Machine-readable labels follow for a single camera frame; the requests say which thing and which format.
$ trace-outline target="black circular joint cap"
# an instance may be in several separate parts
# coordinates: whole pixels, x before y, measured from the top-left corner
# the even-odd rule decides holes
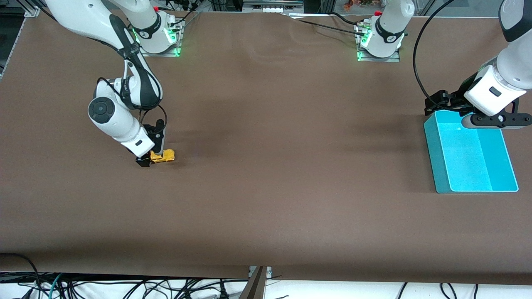
[[[106,123],[114,113],[114,103],[110,98],[97,97],[89,104],[89,115],[97,123]]]

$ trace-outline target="black cable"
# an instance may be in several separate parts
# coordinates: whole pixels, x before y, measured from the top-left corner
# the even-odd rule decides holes
[[[163,106],[161,106],[161,105],[157,105],[157,107],[161,108],[161,110],[162,110],[163,113],[164,113],[164,125],[163,125],[163,127],[162,127],[159,131],[157,131],[157,132],[155,132],[155,133],[153,133],[153,134],[159,134],[160,132],[162,132],[162,131],[166,128],[166,125],[167,125],[167,123],[168,123],[168,115],[167,115],[166,111],[164,110]],[[138,120],[138,122],[140,122],[140,124],[142,124],[142,121],[144,120],[144,117],[146,116],[146,114],[148,113],[148,111],[149,111],[149,110],[146,110],[146,111],[144,112],[144,114],[140,117],[140,119]]]
[[[53,15],[51,15],[49,12],[47,12],[45,9],[43,9],[42,7],[40,7],[40,11],[44,12],[46,15],[48,15],[50,18],[52,18],[52,20],[57,22],[55,17]]]
[[[220,299],[229,299],[223,279],[220,279]]]
[[[35,267],[35,264],[33,264],[33,262],[27,256],[18,254],[18,253],[12,253],[12,252],[2,252],[0,253],[0,256],[15,256],[17,258],[26,260],[30,264],[31,268],[33,269],[35,273],[35,281],[37,282],[37,289],[39,290],[39,298],[40,298],[41,291],[44,292],[46,296],[48,296],[48,294],[44,290],[42,290],[40,286],[39,272],[37,271],[37,267]]]
[[[417,55],[417,52],[418,52],[419,40],[421,39],[421,35],[425,31],[425,28],[427,27],[427,25],[429,25],[430,21],[436,16],[436,14],[438,12],[440,12],[446,6],[451,4],[453,1],[454,0],[449,0],[449,1],[445,2],[442,6],[440,6],[438,9],[436,9],[436,11],[434,13],[432,13],[432,15],[430,15],[428,20],[425,22],[425,24],[423,25],[423,27],[421,27],[421,30],[419,31],[418,38],[415,40],[414,52],[412,54],[412,66],[414,67],[414,75],[415,75],[415,79],[417,80],[417,82],[419,84],[419,87],[421,88],[421,91],[427,97],[427,99],[429,99],[434,105],[436,105],[437,107],[439,107],[441,109],[449,110],[449,111],[457,111],[457,110],[456,109],[451,109],[449,107],[443,107],[443,106],[439,105],[438,103],[434,102],[434,100],[430,97],[428,92],[425,90],[425,87],[423,86],[423,83],[421,83],[421,79],[419,79],[418,67],[416,66],[416,63],[415,63],[416,59],[415,58],[416,58],[416,55]]]
[[[107,79],[103,78],[103,77],[99,77],[98,80],[96,81],[96,84],[98,85],[98,82],[100,81],[105,81],[105,83],[107,83],[107,85],[109,85],[109,87],[111,87],[114,91],[114,93],[116,93],[120,98],[122,98],[122,95],[116,90],[114,89],[114,86],[109,83],[109,81],[107,81]]]
[[[63,287],[63,284],[61,281],[59,280],[57,281],[56,288],[57,288],[57,291],[59,292],[59,298],[68,299],[65,296],[65,288]]]
[[[403,291],[404,291],[404,288],[406,287],[406,284],[408,283],[403,283],[403,286],[401,286],[401,289],[399,290],[399,295],[397,295],[397,299],[401,299],[401,297],[403,296]]]
[[[95,284],[95,285],[119,285],[119,284],[136,285],[136,284],[138,284],[140,282],[141,281],[114,281],[112,283],[107,283],[107,282],[104,282],[104,281],[83,281],[83,282],[79,282],[77,284],[74,284],[74,287],[81,286],[81,285],[84,285],[84,284]]]
[[[142,299],[146,298],[146,296],[151,293],[153,290],[157,290],[157,287],[160,286],[161,284],[163,284],[166,280],[161,280],[159,283],[155,284],[153,287],[150,288],[150,290],[148,291],[147,287],[146,287],[146,284],[144,284],[144,287],[146,288],[146,291],[144,292],[144,296],[142,296]]]
[[[446,284],[446,285],[448,285],[448,286],[451,288],[451,291],[453,292],[453,298],[454,298],[454,299],[457,299],[457,298],[456,298],[456,293],[455,293],[455,291],[454,291],[453,286],[452,286],[451,284]],[[447,295],[447,293],[443,290],[443,284],[439,284],[439,290],[442,291],[442,294],[445,296],[445,298],[447,298],[447,299],[451,299],[451,298]]]
[[[249,279],[233,279],[233,280],[224,280],[223,282],[227,284],[227,283],[245,283],[245,282],[248,282],[248,281],[249,281]],[[204,286],[192,289],[191,293],[199,291],[199,290],[209,289],[210,287],[212,287],[214,285],[218,285],[218,284],[219,284],[219,282],[211,283],[211,284],[208,284],[208,285],[204,285]]]
[[[227,5],[227,3],[229,3],[229,0],[226,0],[224,3],[216,3],[213,0],[207,0],[207,1],[209,1],[210,3],[212,3],[214,5],[220,5],[220,6]]]
[[[86,299],[81,294],[78,293],[78,291],[75,288],[74,282],[72,282],[72,292],[76,295],[76,297],[80,297],[81,299]]]
[[[192,279],[191,281],[189,281],[187,279],[186,282],[185,282],[185,286],[181,290],[179,290],[179,292],[174,297],[174,299],[181,299],[182,298],[181,294],[183,294],[183,296],[185,296],[188,293],[188,291],[190,290],[190,288],[192,288],[193,286],[197,285],[199,282],[200,282],[200,280],[198,280],[198,279]]]
[[[304,20],[300,20],[300,19],[297,19],[299,22],[303,22],[303,23],[307,23],[307,24],[312,24],[312,25],[316,25],[316,26],[320,26],[320,27],[324,27],[324,28],[329,28],[329,29],[333,29],[333,30],[338,30],[338,31],[342,31],[342,32],[347,32],[347,33],[351,33],[351,34],[354,34],[354,35],[364,35],[362,32],[355,32],[355,31],[350,31],[350,30],[345,30],[345,29],[340,29],[340,28],[336,28],[336,27],[331,27],[331,26],[327,26],[327,25],[323,25],[323,24],[318,24],[318,23],[313,23],[313,22],[308,22],[308,21],[304,21]]]
[[[172,291],[172,286],[170,286],[170,280],[169,279],[167,279],[167,284],[168,284],[168,289],[170,290],[170,299],[172,299],[173,291]]]
[[[337,13],[337,12],[334,12],[334,11],[331,11],[327,14],[332,14],[332,15],[335,15],[337,17],[339,17],[342,21],[348,23],[348,24],[351,24],[351,25],[356,25],[358,22],[361,22],[361,21],[364,21],[364,19],[360,20],[360,21],[357,21],[357,22],[352,22],[346,18],[344,18],[344,16],[342,16],[341,14]]]
[[[170,26],[174,26],[174,25],[177,25],[177,24],[183,22],[188,17],[188,15],[190,15],[192,12],[194,12],[194,10],[188,11],[187,14],[185,14],[184,17],[182,17],[181,19],[179,19],[179,21],[177,21],[175,23],[171,23]]]

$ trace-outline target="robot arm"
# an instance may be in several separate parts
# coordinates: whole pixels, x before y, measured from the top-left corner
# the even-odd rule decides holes
[[[149,0],[110,1],[124,12],[145,51],[160,53],[176,43],[175,16],[162,10],[155,11]]]
[[[505,0],[499,20],[508,47],[480,68],[464,95],[489,117],[532,89],[532,1]]]
[[[427,99],[425,115],[446,106],[465,115],[462,124],[467,128],[519,129],[532,124],[530,114],[517,112],[519,97],[532,89],[532,0],[504,0],[499,21],[508,47],[482,65],[459,90],[451,94],[440,90],[431,101]],[[510,104],[513,109],[507,112]]]
[[[371,34],[360,45],[375,57],[390,57],[401,46],[414,12],[412,0],[388,0],[382,15],[369,19]]]
[[[148,0],[135,2],[149,4]],[[158,106],[163,93],[126,25],[100,0],[47,0],[46,3],[59,24],[111,46],[123,57],[133,76],[124,74],[123,78],[98,80],[88,114],[94,125],[137,157],[147,154],[155,143],[129,110],[153,109]],[[142,19],[142,14],[139,10],[135,16]],[[144,14],[150,19],[155,12],[148,7]]]

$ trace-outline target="teal plastic bin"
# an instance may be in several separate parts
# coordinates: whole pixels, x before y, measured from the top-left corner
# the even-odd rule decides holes
[[[436,111],[425,136],[438,193],[517,192],[500,129],[468,129],[457,112]]]

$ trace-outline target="white floor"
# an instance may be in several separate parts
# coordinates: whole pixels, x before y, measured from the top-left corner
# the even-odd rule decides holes
[[[217,280],[205,280],[201,284],[217,282]],[[183,280],[170,281],[173,288],[184,285]],[[225,283],[228,294],[241,292],[246,283]],[[95,285],[84,284],[77,287],[78,292],[86,299],[121,299],[133,285]],[[279,299],[287,296],[287,299],[396,299],[402,283],[360,283],[360,282],[334,282],[334,281],[290,281],[271,280],[268,281],[264,299]],[[473,298],[474,285],[453,284],[458,299]],[[0,284],[0,299],[21,298],[28,287],[16,284]],[[170,291],[160,288],[170,298]],[[452,294],[448,288],[445,289],[449,296]],[[140,299],[144,294],[144,287],[139,287],[131,299]],[[212,298],[212,295],[219,295],[215,290],[203,290],[194,292],[193,299]],[[37,292],[31,299],[37,298]],[[158,292],[151,292],[148,299],[166,299]],[[409,283],[404,290],[402,299],[427,299],[445,297],[441,294],[439,284]],[[532,286],[502,286],[502,285],[480,285],[478,299],[530,299],[532,298]]]

